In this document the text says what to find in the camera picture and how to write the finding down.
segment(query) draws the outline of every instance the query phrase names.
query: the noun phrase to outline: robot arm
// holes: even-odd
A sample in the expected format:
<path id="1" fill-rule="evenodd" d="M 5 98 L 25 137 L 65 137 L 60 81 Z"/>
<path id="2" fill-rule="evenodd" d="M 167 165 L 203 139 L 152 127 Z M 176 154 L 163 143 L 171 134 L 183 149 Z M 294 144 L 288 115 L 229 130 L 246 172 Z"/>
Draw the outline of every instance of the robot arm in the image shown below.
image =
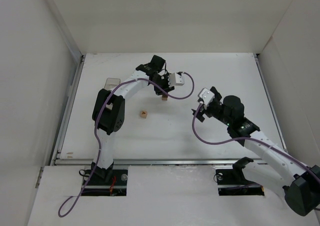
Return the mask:
<path id="1" fill-rule="evenodd" d="M 227 132 L 231 138 L 257 154 L 273 169 L 270 170 L 245 157 L 232 166 L 237 178 L 241 178 L 243 182 L 256 182 L 283 196 L 289 207 L 301 216 L 306 216 L 320 204 L 320 185 L 315 179 L 320 178 L 320 168 L 317 165 L 310 168 L 314 174 L 311 175 L 291 160 L 289 154 L 275 145 L 257 125 L 245 118 L 245 107 L 238 97 L 226 96 L 222 103 L 222 96 L 215 87 L 210 90 L 204 88 L 198 97 L 202 106 L 196 115 L 197 119 L 203 122 L 204 115 L 218 119 L 228 126 Z"/>
<path id="2" fill-rule="evenodd" d="M 184 76 L 181 72 L 169 73 L 165 68 L 165 73 L 160 75 L 166 61 L 154 55 L 150 63 L 141 64 L 138 66 L 132 75 L 125 80 L 125 82 L 135 80 L 132 83 L 124 84 L 112 95 L 108 106 L 103 110 L 101 118 L 98 122 L 97 134 L 101 140 L 100 159 L 94 173 L 103 179 L 105 182 L 109 181 L 113 169 L 113 132 L 117 132 L 125 121 L 125 103 L 133 97 L 139 90 L 149 85 L 148 81 L 137 80 L 146 79 L 159 85 L 165 92 L 170 92 L 175 89 L 175 86 L 182 86 L 185 83 Z M 97 95 L 92 119 L 96 122 L 99 111 L 106 101 L 107 97 L 113 90 L 101 89 Z M 154 87 L 156 95 L 161 95 L 157 87 Z M 91 169 L 94 168 L 97 162 L 97 156 L 91 164 Z"/>

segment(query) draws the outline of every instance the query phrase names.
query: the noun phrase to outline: table surface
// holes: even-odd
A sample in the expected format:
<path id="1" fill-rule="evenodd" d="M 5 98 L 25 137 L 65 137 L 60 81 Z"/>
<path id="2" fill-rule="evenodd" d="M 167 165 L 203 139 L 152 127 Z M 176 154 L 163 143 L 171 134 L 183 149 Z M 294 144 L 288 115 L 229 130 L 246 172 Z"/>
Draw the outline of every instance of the table surface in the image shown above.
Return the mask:
<path id="1" fill-rule="evenodd" d="M 80 169 L 44 168 L 28 226 L 319 226 L 314 211 L 301 217 L 268 189 L 265 196 L 219 196 L 211 165 L 130 166 L 127 196 L 82 196 L 59 218 L 60 205 L 79 193 Z"/>
<path id="2" fill-rule="evenodd" d="M 94 136 L 92 111 L 107 78 L 123 82 L 140 64 L 150 62 L 154 53 L 87 54 L 79 80 L 60 159 L 93 159 L 98 143 Z M 276 144 L 281 144 L 267 95 L 252 53 L 157 53 L 167 62 L 170 73 L 185 71 L 195 80 L 194 94 L 185 100 L 162 101 L 152 86 L 126 102 L 125 120 L 115 133 L 115 159 L 239 159 L 258 158 L 237 142 L 206 145 L 192 132 L 192 111 L 198 93 L 215 86 L 223 97 L 236 95 L 245 106 L 245 116 L 258 125 Z M 185 96 L 191 81 L 170 92 Z M 142 119 L 140 112 L 147 111 Z M 210 142 L 229 139 L 227 127 L 216 119 L 196 122 L 198 134 Z"/>

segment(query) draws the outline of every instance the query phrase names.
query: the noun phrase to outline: wall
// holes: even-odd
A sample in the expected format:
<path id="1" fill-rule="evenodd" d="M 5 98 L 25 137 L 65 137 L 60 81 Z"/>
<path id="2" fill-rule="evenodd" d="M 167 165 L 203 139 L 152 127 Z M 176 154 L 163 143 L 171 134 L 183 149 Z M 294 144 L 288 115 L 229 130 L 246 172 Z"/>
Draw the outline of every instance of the wall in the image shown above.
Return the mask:
<path id="1" fill-rule="evenodd" d="M 0 0 L 0 219 L 25 225 L 73 57 L 44 0 Z"/>
<path id="2" fill-rule="evenodd" d="M 320 164 L 320 0 L 293 0 L 259 56 L 288 151 Z"/>
<path id="3" fill-rule="evenodd" d="M 83 54 L 260 53 L 292 0 L 50 0 Z"/>

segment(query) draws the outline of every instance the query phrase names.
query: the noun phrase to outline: white tabletop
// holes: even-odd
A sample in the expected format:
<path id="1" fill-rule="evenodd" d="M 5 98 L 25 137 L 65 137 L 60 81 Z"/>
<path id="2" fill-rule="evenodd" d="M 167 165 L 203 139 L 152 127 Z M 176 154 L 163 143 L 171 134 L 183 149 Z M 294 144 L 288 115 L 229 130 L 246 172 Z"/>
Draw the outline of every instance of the white tabletop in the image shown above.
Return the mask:
<path id="1" fill-rule="evenodd" d="M 219 196 L 210 165 L 131 166 L 127 196 L 82 196 L 59 218 L 60 205 L 79 193 L 82 168 L 44 168 L 28 226 L 319 226 L 314 211 L 301 217 L 267 189 L 265 196 Z"/>
<path id="2" fill-rule="evenodd" d="M 197 95 L 215 86 L 223 97 L 236 95 L 245 106 L 245 116 L 281 145 L 279 133 L 252 53 L 156 53 L 167 62 L 170 73 L 185 71 L 195 80 L 194 94 L 186 100 L 162 101 L 152 86 L 139 91 L 125 103 L 125 120 L 115 133 L 115 159 L 239 159 L 257 158 L 237 142 L 211 146 L 201 143 L 192 132 L 192 111 Z M 87 54 L 76 92 L 61 159 L 93 159 L 98 148 L 92 112 L 97 94 L 107 78 L 123 82 L 154 53 Z M 186 77 L 182 87 L 171 92 L 185 96 L 191 90 Z M 146 110 L 146 119 L 140 111 Z M 207 141 L 229 139 L 227 127 L 214 118 L 196 122 L 196 130 Z"/>

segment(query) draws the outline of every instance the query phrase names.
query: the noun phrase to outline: screw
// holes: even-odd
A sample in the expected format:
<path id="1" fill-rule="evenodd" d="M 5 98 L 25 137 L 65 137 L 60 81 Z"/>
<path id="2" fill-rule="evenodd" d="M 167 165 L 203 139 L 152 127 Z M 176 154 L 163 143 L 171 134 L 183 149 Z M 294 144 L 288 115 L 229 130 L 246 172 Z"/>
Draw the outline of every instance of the screw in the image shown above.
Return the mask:
<path id="1" fill-rule="evenodd" d="M 121 175 L 121 180 L 122 181 L 127 181 L 128 180 L 128 175 L 126 175 L 125 173 Z"/>
<path id="2" fill-rule="evenodd" d="M 220 172 L 220 173 L 218 173 L 218 174 L 216 175 L 216 178 L 217 178 L 218 180 L 223 180 L 223 179 L 224 179 L 224 175 Z"/>

